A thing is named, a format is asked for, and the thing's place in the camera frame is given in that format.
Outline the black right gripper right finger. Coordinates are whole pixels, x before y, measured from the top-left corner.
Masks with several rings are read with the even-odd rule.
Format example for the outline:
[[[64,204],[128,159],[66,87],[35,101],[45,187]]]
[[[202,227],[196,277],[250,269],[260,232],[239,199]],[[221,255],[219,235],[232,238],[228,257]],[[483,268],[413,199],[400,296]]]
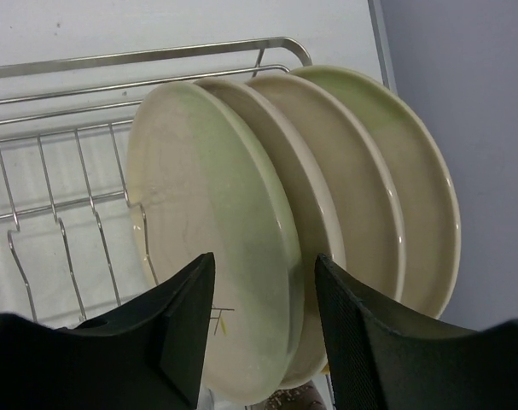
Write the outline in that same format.
[[[483,331],[418,313],[327,255],[315,285],[338,409],[518,409],[518,319]]]

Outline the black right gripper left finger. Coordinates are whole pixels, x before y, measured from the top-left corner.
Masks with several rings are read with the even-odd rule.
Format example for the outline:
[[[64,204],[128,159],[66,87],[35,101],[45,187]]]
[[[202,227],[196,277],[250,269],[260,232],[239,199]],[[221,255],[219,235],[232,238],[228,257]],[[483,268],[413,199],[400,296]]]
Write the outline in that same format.
[[[215,283],[206,253],[73,328],[0,313],[0,409],[194,409]]]

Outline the cream and green plate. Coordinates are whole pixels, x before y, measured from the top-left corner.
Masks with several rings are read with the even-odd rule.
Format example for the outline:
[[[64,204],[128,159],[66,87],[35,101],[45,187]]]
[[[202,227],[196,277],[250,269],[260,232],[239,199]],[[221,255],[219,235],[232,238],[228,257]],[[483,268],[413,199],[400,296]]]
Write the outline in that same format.
[[[164,84],[131,124],[125,184],[153,282],[214,255],[203,383],[241,405],[265,400],[296,353],[304,285],[294,218],[263,145],[202,87]]]

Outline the cream and yellow plate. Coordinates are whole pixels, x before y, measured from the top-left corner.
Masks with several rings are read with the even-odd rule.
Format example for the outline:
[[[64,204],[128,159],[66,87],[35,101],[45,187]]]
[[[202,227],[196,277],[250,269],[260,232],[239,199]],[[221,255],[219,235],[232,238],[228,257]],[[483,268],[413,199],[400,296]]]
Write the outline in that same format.
[[[406,268],[402,209],[387,164],[363,124],[307,79],[275,74],[247,85],[282,112],[315,156],[340,222],[346,270],[400,301]]]

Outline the cream and pink plate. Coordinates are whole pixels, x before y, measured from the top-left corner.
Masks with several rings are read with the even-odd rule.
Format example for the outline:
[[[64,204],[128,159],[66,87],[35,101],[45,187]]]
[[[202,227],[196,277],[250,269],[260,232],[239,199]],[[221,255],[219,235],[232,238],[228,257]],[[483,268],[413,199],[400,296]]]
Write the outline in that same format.
[[[280,387],[307,383],[327,364],[315,287],[319,253],[344,263],[345,246],[335,205],[317,161],[293,121],[277,105],[244,83],[221,78],[196,81],[232,108],[263,145],[282,182],[298,232],[303,262],[303,325],[296,353]]]

